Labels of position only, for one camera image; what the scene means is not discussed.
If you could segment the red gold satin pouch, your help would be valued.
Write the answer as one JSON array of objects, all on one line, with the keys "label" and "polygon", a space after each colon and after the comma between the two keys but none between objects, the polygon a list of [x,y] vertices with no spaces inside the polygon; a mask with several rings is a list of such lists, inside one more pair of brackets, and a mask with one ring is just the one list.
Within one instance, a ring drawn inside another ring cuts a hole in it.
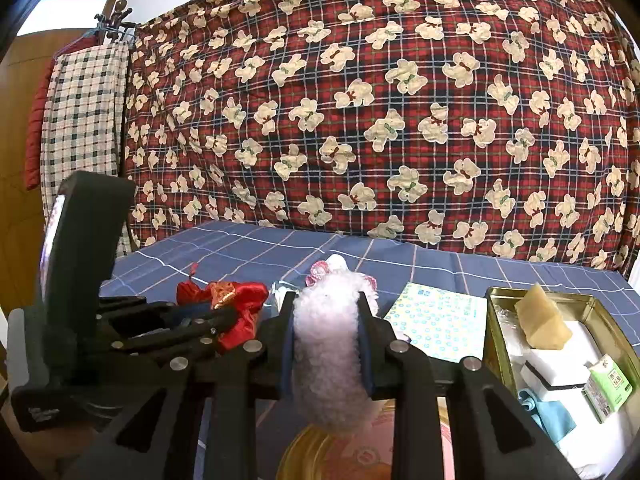
[{"label": "red gold satin pouch", "polygon": [[189,277],[176,288],[178,307],[205,304],[209,312],[232,312],[230,328],[218,330],[217,349],[220,353],[242,346],[257,334],[259,313],[269,296],[268,288],[259,282],[212,281],[200,286],[194,281],[198,265],[193,263]]}]

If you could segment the fluffy white pink plush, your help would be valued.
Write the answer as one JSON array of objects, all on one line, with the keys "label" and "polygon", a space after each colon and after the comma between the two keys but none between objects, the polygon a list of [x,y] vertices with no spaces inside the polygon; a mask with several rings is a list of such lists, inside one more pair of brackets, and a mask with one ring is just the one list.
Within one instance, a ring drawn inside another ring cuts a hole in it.
[{"label": "fluffy white pink plush", "polygon": [[358,300],[378,313],[378,284],[340,255],[315,262],[293,304],[293,399],[308,422],[337,436],[371,425],[382,403],[364,388]]}]

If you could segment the teal cloth piece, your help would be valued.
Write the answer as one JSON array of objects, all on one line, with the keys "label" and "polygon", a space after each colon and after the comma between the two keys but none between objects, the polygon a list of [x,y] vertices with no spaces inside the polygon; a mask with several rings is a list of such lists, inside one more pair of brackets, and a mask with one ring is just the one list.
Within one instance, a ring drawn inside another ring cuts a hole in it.
[{"label": "teal cloth piece", "polygon": [[521,389],[518,402],[554,444],[576,428],[570,412],[559,401],[541,401],[533,391]]}]

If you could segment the white foam block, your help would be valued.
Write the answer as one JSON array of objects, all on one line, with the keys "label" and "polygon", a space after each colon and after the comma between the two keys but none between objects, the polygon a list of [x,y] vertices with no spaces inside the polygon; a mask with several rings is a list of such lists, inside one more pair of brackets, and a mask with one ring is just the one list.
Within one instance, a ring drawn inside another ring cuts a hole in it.
[{"label": "white foam block", "polygon": [[520,368],[524,384],[541,401],[564,401],[582,393],[588,380],[588,368],[602,353],[585,324],[567,321],[573,336],[562,350],[529,349]]}]

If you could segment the gold metal tin box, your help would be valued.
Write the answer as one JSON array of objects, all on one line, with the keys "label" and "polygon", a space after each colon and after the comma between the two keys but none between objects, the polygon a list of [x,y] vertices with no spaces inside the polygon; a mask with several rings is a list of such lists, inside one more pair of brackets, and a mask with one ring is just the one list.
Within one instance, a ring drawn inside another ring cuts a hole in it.
[{"label": "gold metal tin box", "polygon": [[[516,305],[521,289],[487,289],[485,364],[518,400],[559,402],[575,424],[556,446],[582,479],[614,479],[639,455],[639,358],[622,330],[593,296],[549,292],[572,333],[561,350],[538,350],[526,340]],[[619,408],[592,403],[588,375],[608,356],[627,379],[629,396]]]}]

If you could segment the tissue pack with blue dots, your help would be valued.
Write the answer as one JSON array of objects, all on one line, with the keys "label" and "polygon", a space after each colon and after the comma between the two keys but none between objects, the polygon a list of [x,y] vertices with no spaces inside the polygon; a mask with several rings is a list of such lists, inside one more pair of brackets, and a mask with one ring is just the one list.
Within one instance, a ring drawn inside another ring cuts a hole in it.
[{"label": "tissue pack with blue dots", "polygon": [[408,283],[384,318],[398,339],[430,358],[454,363],[484,358],[485,298]]}]

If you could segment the brown wooden door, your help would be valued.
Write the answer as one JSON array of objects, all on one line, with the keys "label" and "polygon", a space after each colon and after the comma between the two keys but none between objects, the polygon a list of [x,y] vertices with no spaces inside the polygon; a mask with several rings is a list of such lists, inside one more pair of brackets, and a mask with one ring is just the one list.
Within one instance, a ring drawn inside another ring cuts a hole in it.
[{"label": "brown wooden door", "polygon": [[1,307],[10,312],[34,300],[35,277],[44,226],[40,191],[24,183],[27,125],[32,98],[55,52],[96,26],[94,16],[109,14],[116,0],[101,9],[78,1],[86,27],[55,29],[51,24],[38,32],[17,36],[1,61]]}]

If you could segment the green small tissue packet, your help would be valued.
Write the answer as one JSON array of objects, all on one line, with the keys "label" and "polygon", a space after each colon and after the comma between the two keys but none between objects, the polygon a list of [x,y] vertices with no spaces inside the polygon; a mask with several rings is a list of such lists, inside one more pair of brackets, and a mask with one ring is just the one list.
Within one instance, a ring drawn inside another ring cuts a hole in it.
[{"label": "green small tissue packet", "polygon": [[584,394],[594,416],[602,424],[617,413],[634,391],[631,382],[617,363],[605,354],[588,368],[589,377],[584,385]]}]

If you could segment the yellow sponge wedge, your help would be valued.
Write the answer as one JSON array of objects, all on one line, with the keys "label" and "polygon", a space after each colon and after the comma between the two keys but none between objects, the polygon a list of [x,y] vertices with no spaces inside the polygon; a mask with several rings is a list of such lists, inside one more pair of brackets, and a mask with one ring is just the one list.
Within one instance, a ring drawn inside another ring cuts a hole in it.
[{"label": "yellow sponge wedge", "polygon": [[573,333],[562,312],[539,284],[515,304],[518,322],[527,343],[537,350],[562,350]]}]

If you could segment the round gold pink tin lid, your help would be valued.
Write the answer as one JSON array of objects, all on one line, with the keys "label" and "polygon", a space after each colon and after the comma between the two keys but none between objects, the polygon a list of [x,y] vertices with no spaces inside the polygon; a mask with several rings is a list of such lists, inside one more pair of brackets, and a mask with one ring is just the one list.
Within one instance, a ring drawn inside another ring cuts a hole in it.
[{"label": "round gold pink tin lid", "polygon": [[277,479],[389,479],[394,414],[395,402],[389,400],[368,430],[350,438],[308,426],[285,451]]}]

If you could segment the red quilted cloth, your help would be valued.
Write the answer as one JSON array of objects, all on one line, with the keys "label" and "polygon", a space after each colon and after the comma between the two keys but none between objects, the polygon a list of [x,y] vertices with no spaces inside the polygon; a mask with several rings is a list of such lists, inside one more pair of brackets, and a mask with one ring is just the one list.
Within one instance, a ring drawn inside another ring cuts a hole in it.
[{"label": "red quilted cloth", "polygon": [[24,185],[26,191],[32,191],[40,185],[40,143],[43,114],[55,62],[58,57],[63,54],[75,53],[80,50],[95,47],[98,43],[99,34],[97,32],[79,37],[64,48],[58,50],[44,69],[42,78],[32,99],[32,107],[30,108],[27,119],[24,163]]}]

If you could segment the white green plaid cloth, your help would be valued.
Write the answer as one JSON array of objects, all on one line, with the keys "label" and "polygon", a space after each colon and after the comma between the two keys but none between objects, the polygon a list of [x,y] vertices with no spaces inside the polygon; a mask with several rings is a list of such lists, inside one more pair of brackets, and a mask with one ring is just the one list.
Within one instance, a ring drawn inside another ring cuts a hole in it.
[{"label": "white green plaid cloth", "polygon": [[119,174],[128,65],[126,44],[102,44],[55,61],[40,139],[43,218],[73,172]]}]

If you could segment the red plaid bear quilt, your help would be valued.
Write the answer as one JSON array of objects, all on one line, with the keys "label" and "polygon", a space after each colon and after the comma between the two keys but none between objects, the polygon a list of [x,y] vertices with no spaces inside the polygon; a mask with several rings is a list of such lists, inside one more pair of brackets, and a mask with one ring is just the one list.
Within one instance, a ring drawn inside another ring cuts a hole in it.
[{"label": "red plaid bear quilt", "polygon": [[143,247],[207,220],[630,271],[639,62],[606,0],[191,0],[126,101]]}]

